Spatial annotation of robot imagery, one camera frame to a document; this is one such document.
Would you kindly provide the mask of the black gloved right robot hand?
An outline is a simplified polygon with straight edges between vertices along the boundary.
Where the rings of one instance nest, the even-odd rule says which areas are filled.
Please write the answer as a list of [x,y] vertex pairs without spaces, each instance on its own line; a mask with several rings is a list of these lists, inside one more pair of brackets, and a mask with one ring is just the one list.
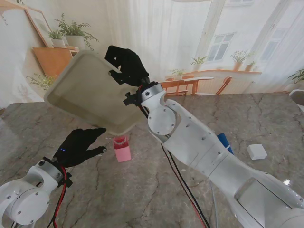
[[119,85],[126,83],[140,87],[150,83],[149,73],[145,70],[139,56],[132,50],[111,45],[108,47],[105,60],[114,67],[120,68],[120,73],[114,70],[109,71]]

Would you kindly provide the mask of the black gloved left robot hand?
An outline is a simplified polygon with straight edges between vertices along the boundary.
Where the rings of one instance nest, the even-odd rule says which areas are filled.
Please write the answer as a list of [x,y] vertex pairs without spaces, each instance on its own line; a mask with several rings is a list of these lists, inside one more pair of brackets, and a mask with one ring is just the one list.
[[99,136],[106,132],[105,128],[75,129],[60,145],[53,158],[58,164],[68,168],[77,166],[84,161],[106,152],[104,146],[89,149]]

